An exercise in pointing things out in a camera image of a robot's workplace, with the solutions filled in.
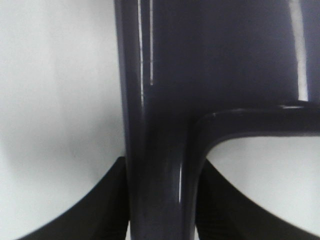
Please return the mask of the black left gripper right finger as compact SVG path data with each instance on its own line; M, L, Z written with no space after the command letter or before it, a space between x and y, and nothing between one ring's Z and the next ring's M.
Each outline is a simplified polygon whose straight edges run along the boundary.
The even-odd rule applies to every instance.
M263 209L205 161L196 201L196 229L201 240L317 240Z

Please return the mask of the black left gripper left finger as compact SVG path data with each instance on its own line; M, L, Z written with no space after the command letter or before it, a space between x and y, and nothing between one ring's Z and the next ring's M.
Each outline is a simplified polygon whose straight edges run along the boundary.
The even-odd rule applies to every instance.
M25 240L124 240L130 219L126 162L119 157L98 184Z

